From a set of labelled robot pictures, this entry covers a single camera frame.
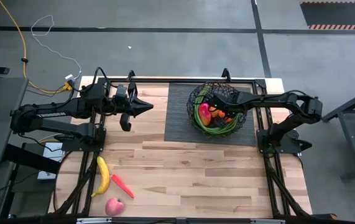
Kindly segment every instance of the yellow banana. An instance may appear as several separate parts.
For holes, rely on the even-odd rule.
[[[108,171],[107,164],[105,163],[104,159],[100,156],[97,157],[97,164],[101,172],[101,184],[98,187],[98,190],[91,195],[92,197],[99,194],[103,194],[105,191],[107,191],[109,186],[109,171]]]

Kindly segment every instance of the concrete floor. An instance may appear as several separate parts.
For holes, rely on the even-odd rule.
[[[15,0],[4,1],[21,26],[54,15],[56,26],[255,28],[250,0]],[[297,0],[257,0],[263,29],[307,29]],[[51,22],[43,21],[42,25]],[[0,8],[0,25],[12,26]],[[35,84],[56,89],[77,66],[41,47],[24,33],[30,60],[27,75]],[[220,76],[228,67],[234,77],[264,77],[256,34],[194,33],[50,33],[44,44],[82,66],[92,75],[97,66],[108,74]],[[285,90],[318,95],[324,112],[355,96],[355,35],[264,35],[273,78],[282,78]],[[22,76],[21,40],[17,32],[0,31],[0,65],[10,77]],[[26,93],[23,103],[66,100]],[[313,143],[303,153],[304,173],[314,213],[335,213],[355,221],[355,181],[342,183],[340,175],[355,170],[340,124],[303,125],[302,139]],[[34,132],[41,138],[47,133]],[[11,142],[23,140],[13,136]]]

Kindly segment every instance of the wooden table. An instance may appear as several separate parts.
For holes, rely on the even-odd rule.
[[[83,77],[81,85],[88,85],[92,79]],[[281,79],[266,79],[266,83],[269,94],[284,92]],[[106,201],[118,197],[126,204],[120,215],[123,217],[272,217],[264,161],[256,147],[165,142],[168,83],[138,83],[137,87],[139,98],[154,104],[154,109],[131,118],[131,132],[122,131],[120,116],[107,117],[106,145],[101,153],[111,173],[117,174],[136,197],[131,199],[111,182],[105,194],[92,199],[90,216],[106,216]],[[283,108],[272,108],[271,112],[277,123],[288,116]],[[75,124],[84,122],[87,120],[72,120]],[[292,155],[280,156],[287,188],[303,209],[311,213],[299,160]],[[76,185],[81,158],[82,152],[71,153],[60,169],[58,206]],[[94,190],[100,182],[98,173]],[[81,208],[86,187],[82,191]],[[282,212],[280,192],[276,190],[276,194]]]

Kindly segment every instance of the plastic fruit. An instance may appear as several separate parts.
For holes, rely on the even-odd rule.
[[[219,117],[220,118],[224,118],[225,116],[226,116],[226,114],[224,112],[222,112],[222,111],[219,112]]]
[[[212,118],[219,116],[220,110],[217,110],[216,108],[214,108],[212,106],[210,107],[209,110],[210,110],[210,113],[212,114]]]
[[[116,216],[123,212],[125,205],[118,198],[111,198],[105,204],[105,213],[110,216]]]
[[[92,197],[99,194],[103,194],[105,191],[107,191],[109,186],[109,171],[108,171],[107,164],[105,163],[104,159],[100,156],[97,157],[97,164],[101,172],[101,184],[98,187],[98,190],[91,195]]]
[[[207,126],[208,124],[210,124],[212,115],[209,111],[209,104],[202,103],[198,108],[198,115],[200,116],[203,125]]]

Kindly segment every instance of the gray placemat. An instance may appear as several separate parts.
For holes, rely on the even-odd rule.
[[[247,112],[243,127],[226,137],[207,136],[194,128],[187,114],[187,101],[196,87],[197,85],[169,84],[164,141],[256,146],[252,110]],[[236,89],[251,91],[250,88]]]

